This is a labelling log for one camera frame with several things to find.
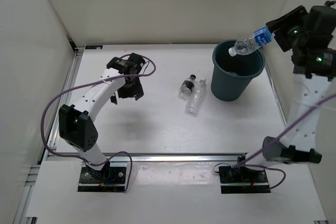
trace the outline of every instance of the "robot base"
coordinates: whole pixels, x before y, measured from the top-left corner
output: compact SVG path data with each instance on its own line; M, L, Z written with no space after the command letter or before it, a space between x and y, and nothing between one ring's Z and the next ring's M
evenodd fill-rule
M122 193L125 191L126 167L110 166L111 175L106 184L96 181L89 172L89 168L83 166L79 176L77 191L96 191L107 193Z
M219 167L222 194L264 194L270 193L265 170L256 171L245 167Z

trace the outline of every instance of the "trash can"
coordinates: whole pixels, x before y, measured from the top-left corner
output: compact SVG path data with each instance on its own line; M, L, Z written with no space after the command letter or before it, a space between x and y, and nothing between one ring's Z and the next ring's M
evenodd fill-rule
M250 55L230 56L229 48L235 40L218 44L213 52L214 72L211 91L215 97L230 102L238 99L254 77L261 74L265 67L265 57L261 50Z

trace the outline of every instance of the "plastic water bottle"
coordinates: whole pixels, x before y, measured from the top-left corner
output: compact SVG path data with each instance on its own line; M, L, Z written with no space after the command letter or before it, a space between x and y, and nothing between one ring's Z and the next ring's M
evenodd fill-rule
M178 91L179 92L178 94L182 99L187 100L189 98L195 86L195 79L196 79L196 76L192 74L190 77L185 79L184 82L182 83Z
M257 50L259 47L270 43L273 39L272 34L265 26L255 31L251 36L245 39L237 40L234 47L229 48L229 54L235 55L249 55Z
M185 106L185 111L196 115L199 108L204 100L205 90L206 90L206 79L202 78L196 83L192 95L189 97L187 105Z

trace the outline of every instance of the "bottle cap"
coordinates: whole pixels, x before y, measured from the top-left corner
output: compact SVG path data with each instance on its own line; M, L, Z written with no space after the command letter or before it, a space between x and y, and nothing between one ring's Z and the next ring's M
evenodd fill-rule
M236 56L237 52L234 47L229 48L229 55L231 56Z

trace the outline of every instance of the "white wall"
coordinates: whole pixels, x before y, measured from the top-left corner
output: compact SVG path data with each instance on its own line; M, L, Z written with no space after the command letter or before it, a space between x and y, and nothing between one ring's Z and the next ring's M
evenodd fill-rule
M1 223L12 223L30 165L41 157L40 117L72 56L48 0L0 0Z
M219 42L259 28L285 0L50 0L77 44Z
M299 5L303 5L309 11L313 5L323 5L326 0L287 0L279 15L283 15ZM336 39L330 47L336 48ZM266 58L269 64L279 98L286 114L288 114L292 93L292 70L293 64L290 60L291 53L284 54L276 43L266 47ZM336 81L334 81L331 93L336 92ZM336 109L336 100L331 101L327 106ZM316 187L325 210L329 223L336 223L336 177L334 176L336 163L336 112L325 109L317 131L317 151L322 155L322 162L319 165L311 165L311 171L316 182Z

